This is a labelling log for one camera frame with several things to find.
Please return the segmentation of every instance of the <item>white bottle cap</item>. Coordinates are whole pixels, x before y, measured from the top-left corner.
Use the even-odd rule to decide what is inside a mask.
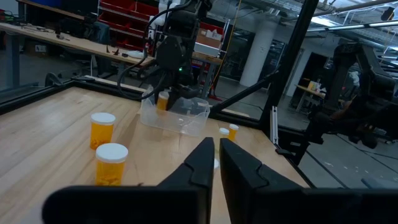
[[[102,125],[112,125],[116,117],[110,113],[94,113],[91,115],[91,122]]]
[[[95,157],[106,163],[121,163],[127,158],[129,151],[123,145],[107,143],[98,146]]]
[[[219,132],[224,135],[229,135],[229,130],[226,128],[220,128]]]
[[[239,126],[236,124],[230,124],[229,128],[231,128],[232,130],[235,130],[235,131],[239,130]]]

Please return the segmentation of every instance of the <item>black metal pole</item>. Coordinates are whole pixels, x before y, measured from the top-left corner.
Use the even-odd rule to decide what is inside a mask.
[[[311,18],[315,12],[315,9],[317,8],[317,5],[318,0],[305,0],[296,25],[294,26],[292,36],[290,37],[289,43],[287,45],[286,55],[282,60],[279,75],[274,77],[274,82],[271,84],[271,92],[260,118],[260,126],[268,137],[270,128],[270,111],[272,106],[278,105],[283,94],[285,85],[292,71],[295,59],[299,53],[301,44],[303,43],[305,34],[307,33],[307,29],[311,23]]]
[[[265,83],[267,82],[271,82],[272,77],[274,77],[276,74],[271,74],[265,78],[263,78],[261,81],[257,82],[256,84],[254,84],[253,86],[250,86],[249,88],[243,90],[242,92],[232,96],[231,98],[218,103],[217,105],[214,105],[212,108],[210,108],[210,111],[212,113],[218,113],[220,112],[222,109],[225,109],[229,106],[231,106],[232,104],[238,102],[239,100],[242,100],[243,98],[249,96],[250,94],[254,93],[255,91],[258,91],[259,89],[261,89],[262,87],[265,87]]]

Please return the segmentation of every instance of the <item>shelf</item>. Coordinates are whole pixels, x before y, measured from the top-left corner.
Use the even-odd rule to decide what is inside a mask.
[[[123,31],[123,30],[119,30],[119,29],[115,29],[115,28],[109,28],[109,29],[110,29],[110,30],[113,30],[113,31],[115,31],[115,32],[120,32],[120,33],[122,33],[122,34],[127,34],[127,35],[131,35],[131,36],[133,36],[133,37],[142,38],[141,35],[132,34],[132,33],[130,33],[130,32],[126,32],[126,31]]]
[[[118,11],[114,11],[114,10],[112,10],[112,9],[107,9],[107,8],[104,8],[104,7],[101,7],[101,6],[98,6],[98,9],[101,9],[101,10],[104,10],[104,11],[107,11],[107,12],[112,12],[112,13],[118,14],[118,15],[120,15],[120,16],[126,16],[126,17],[128,17],[128,18],[136,19],[136,20],[138,20],[138,21],[142,21],[142,22],[146,22],[146,23],[149,22],[149,21],[146,20],[146,19],[142,19],[142,18],[140,18],[140,17],[135,17],[135,16],[128,15],[128,14],[125,14],[125,13],[121,13],[121,12],[118,12]]]

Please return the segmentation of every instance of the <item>ceiling light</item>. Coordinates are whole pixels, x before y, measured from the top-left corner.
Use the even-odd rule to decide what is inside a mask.
[[[320,31],[326,31],[325,28],[315,28],[315,29],[309,29],[307,30],[307,32],[320,32]]]
[[[329,27],[330,30],[345,30],[345,29],[359,29],[363,28],[363,25],[353,25],[353,26],[342,26],[342,27]]]
[[[390,22],[377,22],[369,24],[370,27],[386,27],[386,26],[398,26],[398,21],[390,21]]]
[[[340,24],[338,24],[336,22],[330,21],[328,19],[319,18],[319,17],[313,17],[311,19],[311,22],[314,22],[316,24],[321,24],[321,25],[324,25],[324,26],[328,26],[328,27],[333,27],[333,26],[340,25]]]

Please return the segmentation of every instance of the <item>black metal frame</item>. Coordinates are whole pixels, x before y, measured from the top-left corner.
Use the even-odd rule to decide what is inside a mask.
[[[249,87],[248,89],[242,91],[241,93],[238,93],[232,98],[218,105],[215,105],[210,110],[210,115],[209,115],[210,118],[242,126],[247,126],[250,128],[260,129],[261,131],[264,132],[265,135],[269,137],[269,132],[270,132],[269,118],[270,118],[271,108],[272,106],[278,105],[279,100],[283,94],[284,87],[287,83],[290,72],[293,68],[295,58],[299,53],[300,46],[305,38],[305,34],[307,32],[308,26],[311,22],[311,18],[313,16],[313,13],[315,12],[317,4],[318,1],[312,1],[312,0],[306,0],[304,2],[302,10],[300,12],[300,16],[298,17],[298,21],[294,27],[293,34],[287,46],[286,54],[283,59],[283,67],[280,68],[279,72],[273,76],[265,77],[265,79],[259,81],[257,84]],[[233,103],[259,90],[260,88],[263,87],[263,84],[265,84],[265,82],[269,82],[270,79],[272,79],[272,86],[270,90],[271,92],[265,104],[260,120],[222,111],[222,109],[225,109],[226,107],[232,105]],[[73,86],[124,98],[119,94],[118,89],[116,88],[115,85],[103,82],[96,82],[94,80],[87,80],[84,78],[82,79],[75,78],[68,82],[65,82],[62,86],[45,87],[33,93],[29,93],[27,95],[14,98],[12,100],[2,102],[0,103],[0,115],[18,109],[22,106],[28,105],[29,103],[33,103],[37,100],[41,100],[42,98],[66,90],[67,88]],[[141,96],[142,94],[142,92],[140,91],[128,88],[123,88],[123,90],[126,93],[129,93],[130,95]],[[303,135],[304,135],[303,131],[279,126],[280,140],[279,140],[279,146],[277,146],[276,151],[279,154],[282,154],[286,157],[286,159],[292,164],[292,166],[297,170],[297,172],[305,179],[305,181],[309,184],[309,186],[314,187],[314,185],[297,167],[308,146],[308,141],[303,137]]]

